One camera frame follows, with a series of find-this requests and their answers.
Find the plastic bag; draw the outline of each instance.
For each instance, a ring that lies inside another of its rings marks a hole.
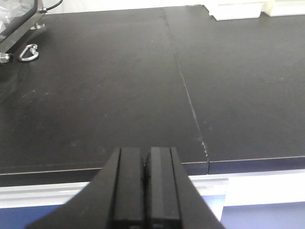
[[[9,24],[14,18],[29,12],[31,8],[31,4],[19,0],[0,0],[0,25]]]
[[[5,25],[4,25],[3,22],[0,21],[0,34],[1,34],[3,31],[5,31]]]

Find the metal hook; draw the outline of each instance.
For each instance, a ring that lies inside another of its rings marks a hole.
[[[39,53],[37,51],[38,46],[36,44],[29,44],[25,47],[25,49],[22,51],[22,53],[19,56],[19,61],[21,62],[29,62],[37,59]],[[30,50],[30,53],[32,53],[32,56],[24,58],[23,56],[25,53]]]

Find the white box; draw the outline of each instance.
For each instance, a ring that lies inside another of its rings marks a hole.
[[[216,20],[258,18],[264,0],[203,0],[202,4]]]
[[[273,0],[263,6],[263,11],[273,16],[305,14],[305,0]]]

